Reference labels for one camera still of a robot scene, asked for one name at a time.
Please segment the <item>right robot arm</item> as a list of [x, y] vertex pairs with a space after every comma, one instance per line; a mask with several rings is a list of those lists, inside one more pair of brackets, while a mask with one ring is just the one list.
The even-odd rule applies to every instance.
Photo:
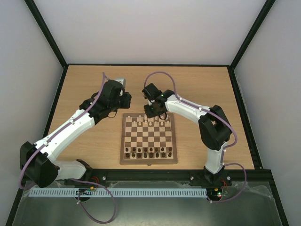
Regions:
[[170, 112], [179, 114], [199, 126], [201, 140], [207, 147], [204, 178], [212, 185], [220, 181], [224, 170], [224, 153], [232, 134], [222, 108], [218, 105], [213, 107], [198, 105], [169, 89], [162, 92], [153, 83], [145, 86], [142, 93], [148, 100], [148, 104], [144, 106], [148, 118]]

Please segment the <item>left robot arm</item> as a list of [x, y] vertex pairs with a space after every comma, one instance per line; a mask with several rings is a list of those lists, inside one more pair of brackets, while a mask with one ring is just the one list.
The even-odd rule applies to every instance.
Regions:
[[40, 188], [56, 180], [87, 179], [89, 166], [82, 160], [59, 161], [61, 152], [78, 136], [111, 112], [130, 108], [131, 95], [125, 92], [126, 80], [104, 78], [99, 92], [86, 99], [79, 109], [54, 132], [20, 148], [20, 179], [28, 176]]

